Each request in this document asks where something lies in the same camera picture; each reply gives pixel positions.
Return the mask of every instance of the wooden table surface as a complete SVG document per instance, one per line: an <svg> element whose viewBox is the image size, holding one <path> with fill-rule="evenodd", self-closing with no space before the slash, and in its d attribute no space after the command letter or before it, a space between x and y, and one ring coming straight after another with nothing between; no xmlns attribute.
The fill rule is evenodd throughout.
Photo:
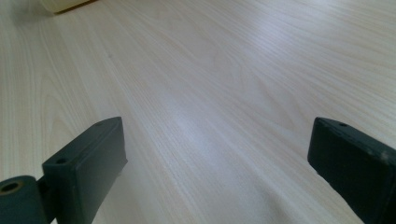
<svg viewBox="0 0 396 224"><path fill-rule="evenodd" d="M361 223L308 164L315 117L396 147L396 3L0 1L0 178L122 116L94 223Z"/></svg>

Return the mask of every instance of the light wood grain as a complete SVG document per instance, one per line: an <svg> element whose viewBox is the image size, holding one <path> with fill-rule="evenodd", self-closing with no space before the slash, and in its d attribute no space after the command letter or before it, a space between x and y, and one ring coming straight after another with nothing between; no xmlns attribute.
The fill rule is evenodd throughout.
<svg viewBox="0 0 396 224"><path fill-rule="evenodd" d="M0 179L122 116L94 223L360 223L306 161L315 117L396 147L393 1L0 2Z"/></svg>

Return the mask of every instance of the screw hole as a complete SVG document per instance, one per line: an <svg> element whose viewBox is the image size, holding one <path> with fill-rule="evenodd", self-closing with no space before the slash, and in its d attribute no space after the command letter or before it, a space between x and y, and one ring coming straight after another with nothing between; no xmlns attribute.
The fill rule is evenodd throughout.
<svg viewBox="0 0 396 224"><path fill-rule="evenodd" d="M18 186L19 186L18 183L10 183L10 184L7 184L7 185L5 185L4 187L2 187L2 188L1 188L1 191L2 191L3 193L7 193L7 192L9 192L9 191L12 191L12 190L16 189Z"/></svg>
<svg viewBox="0 0 396 224"><path fill-rule="evenodd" d="M63 164L63 163L65 163L66 161L67 161L67 159L61 158L61 159L59 159L59 160L56 161L56 164Z"/></svg>

